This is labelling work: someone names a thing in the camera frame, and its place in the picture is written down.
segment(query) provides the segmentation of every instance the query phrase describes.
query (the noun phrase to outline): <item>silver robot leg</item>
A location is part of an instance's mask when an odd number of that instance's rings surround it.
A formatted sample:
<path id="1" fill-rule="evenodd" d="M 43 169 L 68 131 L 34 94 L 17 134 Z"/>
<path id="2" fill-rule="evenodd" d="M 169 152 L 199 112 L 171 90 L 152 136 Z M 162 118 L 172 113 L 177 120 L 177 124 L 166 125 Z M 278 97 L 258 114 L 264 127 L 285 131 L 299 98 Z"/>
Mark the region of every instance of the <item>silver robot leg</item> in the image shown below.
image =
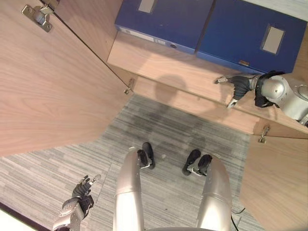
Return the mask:
<path id="1" fill-rule="evenodd" d="M 197 227 L 230 231 L 232 195 L 228 173 L 223 163 L 213 157 L 207 169 Z"/>
<path id="2" fill-rule="evenodd" d="M 117 180 L 113 231 L 144 231 L 137 149 L 127 154 Z"/>

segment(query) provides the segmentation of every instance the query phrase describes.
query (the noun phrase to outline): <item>gray carpet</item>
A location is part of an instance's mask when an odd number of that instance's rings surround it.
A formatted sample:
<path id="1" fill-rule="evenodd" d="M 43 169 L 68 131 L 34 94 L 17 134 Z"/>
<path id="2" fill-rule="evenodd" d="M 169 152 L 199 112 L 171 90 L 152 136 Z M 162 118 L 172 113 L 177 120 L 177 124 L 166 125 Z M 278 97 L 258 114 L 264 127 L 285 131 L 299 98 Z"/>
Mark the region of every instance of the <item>gray carpet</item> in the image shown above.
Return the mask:
<path id="1" fill-rule="evenodd" d="M 141 171 L 147 229 L 195 226 L 205 179 L 181 172 L 194 148 L 223 160 L 233 211 L 243 208 L 238 196 L 249 136 L 136 95 L 98 140 L 1 158 L 0 202 L 51 228 L 78 180 L 101 174 L 92 188 L 96 204 L 81 230 L 111 231 L 117 175 L 128 148 L 144 141 L 156 157 L 154 170 Z M 234 219 L 240 231 L 263 231 L 247 211 Z"/>

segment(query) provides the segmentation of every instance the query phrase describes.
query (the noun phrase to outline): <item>open cabinet door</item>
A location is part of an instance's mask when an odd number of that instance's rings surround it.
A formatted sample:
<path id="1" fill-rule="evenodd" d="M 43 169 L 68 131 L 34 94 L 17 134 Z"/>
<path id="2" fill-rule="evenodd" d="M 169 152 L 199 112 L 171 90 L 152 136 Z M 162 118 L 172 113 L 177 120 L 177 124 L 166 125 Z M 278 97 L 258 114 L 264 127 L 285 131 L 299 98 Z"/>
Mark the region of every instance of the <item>open cabinet door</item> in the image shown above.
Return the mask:
<path id="1" fill-rule="evenodd" d="M 0 156 L 97 138 L 131 93 L 60 20 L 49 33 L 0 1 Z"/>
<path id="2" fill-rule="evenodd" d="M 308 140 L 252 136 L 240 200 L 267 231 L 308 227 Z"/>

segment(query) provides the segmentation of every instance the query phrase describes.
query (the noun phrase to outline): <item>metal hinge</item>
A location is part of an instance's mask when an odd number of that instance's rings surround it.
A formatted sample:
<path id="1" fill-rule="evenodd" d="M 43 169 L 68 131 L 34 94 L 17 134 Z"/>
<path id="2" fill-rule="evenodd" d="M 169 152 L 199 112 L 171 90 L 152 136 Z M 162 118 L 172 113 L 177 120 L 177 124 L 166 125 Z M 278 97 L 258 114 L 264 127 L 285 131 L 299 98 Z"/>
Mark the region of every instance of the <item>metal hinge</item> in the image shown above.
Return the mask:
<path id="1" fill-rule="evenodd" d="M 261 137 L 258 140 L 259 143 L 266 143 L 265 136 L 266 136 L 266 134 L 268 133 L 269 130 L 270 130 L 270 126 L 269 125 L 265 125 L 264 128 L 263 128 L 262 135 L 261 135 Z"/>
<path id="2" fill-rule="evenodd" d="M 40 28 L 49 32 L 52 28 L 52 25 L 49 23 L 49 15 L 54 12 L 59 4 L 59 0 L 44 0 L 44 2 L 44 6 L 36 6 L 34 8 L 26 5 L 21 10 L 21 13 Z"/>
<path id="3" fill-rule="evenodd" d="M 128 88 L 125 89 L 124 93 L 128 95 L 129 91 L 131 91 L 134 87 L 135 79 L 131 78 L 128 83 Z"/>

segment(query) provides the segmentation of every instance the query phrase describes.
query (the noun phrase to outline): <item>blue binder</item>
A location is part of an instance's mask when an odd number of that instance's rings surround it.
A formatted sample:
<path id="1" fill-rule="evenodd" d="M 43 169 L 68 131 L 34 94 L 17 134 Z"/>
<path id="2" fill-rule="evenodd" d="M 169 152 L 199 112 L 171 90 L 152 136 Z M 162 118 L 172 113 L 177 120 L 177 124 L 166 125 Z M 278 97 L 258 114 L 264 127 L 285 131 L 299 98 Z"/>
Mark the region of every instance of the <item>blue binder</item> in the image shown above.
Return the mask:
<path id="1" fill-rule="evenodd" d="M 242 0 L 216 0 L 197 57 L 250 73 L 293 71 L 307 22 Z"/>
<path id="2" fill-rule="evenodd" d="M 123 0 L 115 21 L 128 34 L 194 53 L 213 0 Z"/>

